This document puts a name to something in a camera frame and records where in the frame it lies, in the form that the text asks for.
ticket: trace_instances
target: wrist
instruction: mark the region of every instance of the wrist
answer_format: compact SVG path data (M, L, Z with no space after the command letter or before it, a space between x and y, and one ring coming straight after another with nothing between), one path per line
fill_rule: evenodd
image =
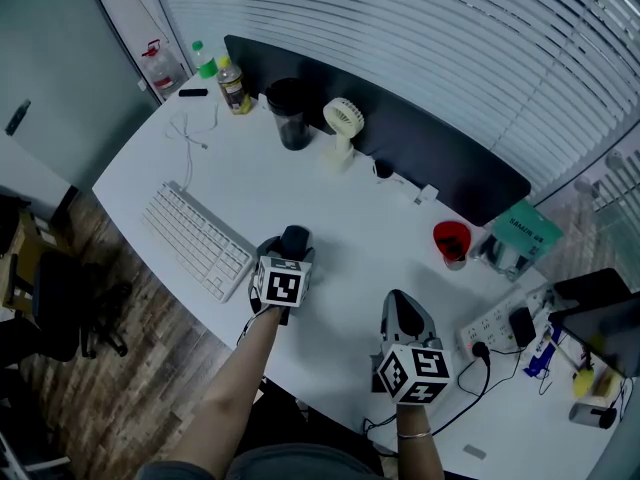
M263 321L263 322L280 322L280 318L282 317L282 311L284 308L282 307L274 307L274 308L269 308L268 310L266 310L264 313L262 313L260 316L258 316L258 318L256 318L256 321Z
M424 407L419 405L398 405L396 411L399 433L412 435L430 431L429 419Z

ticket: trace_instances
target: white desk fan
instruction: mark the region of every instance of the white desk fan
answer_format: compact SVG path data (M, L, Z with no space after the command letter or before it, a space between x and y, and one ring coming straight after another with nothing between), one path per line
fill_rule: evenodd
M364 127L362 112L345 98L335 98L322 109L327 124L336 132L336 143L326 153L332 167L343 172L353 162L353 139Z

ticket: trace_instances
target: white tag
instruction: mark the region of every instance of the white tag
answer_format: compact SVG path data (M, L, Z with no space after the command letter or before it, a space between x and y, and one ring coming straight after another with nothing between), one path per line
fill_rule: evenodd
M34 222L36 223L36 226L38 226L40 229L44 229L45 231L49 231L49 224L47 224L45 221L43 221L42 219L35 217Z
M58 242L56 242L56 239L53 235L50 235L49 233L45 233L44 231L41 234L42 239L47 242L48 244L51 245L58 245Z

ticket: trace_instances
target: window blinds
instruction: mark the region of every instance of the window blinds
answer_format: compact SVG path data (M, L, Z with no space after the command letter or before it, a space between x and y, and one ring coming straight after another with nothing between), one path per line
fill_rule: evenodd
M161 0L183 46L236 34L415 103L534 193L638 114L640 0Z

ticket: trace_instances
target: white keyboard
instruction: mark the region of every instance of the white keyboard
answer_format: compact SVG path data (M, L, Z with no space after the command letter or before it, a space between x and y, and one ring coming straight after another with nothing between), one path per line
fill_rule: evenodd
M175 182L162 184L142 222L219 302L253 265L255 248Z

